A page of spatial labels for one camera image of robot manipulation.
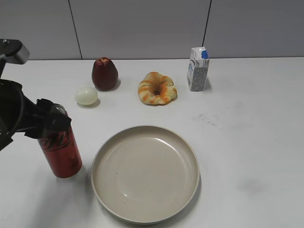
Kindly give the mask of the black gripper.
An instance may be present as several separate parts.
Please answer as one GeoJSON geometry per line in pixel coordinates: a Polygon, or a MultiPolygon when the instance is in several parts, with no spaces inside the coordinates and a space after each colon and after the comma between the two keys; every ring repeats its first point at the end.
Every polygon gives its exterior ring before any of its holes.
{"type": "Polygon", "coordinates": [[[10,80],[0,81],[0,149],[13,142],[15,133],[40,139],[50,133],[65,132],[71,125],[65,109],[47,99],[30,101],[22,85],[10,80]]]}

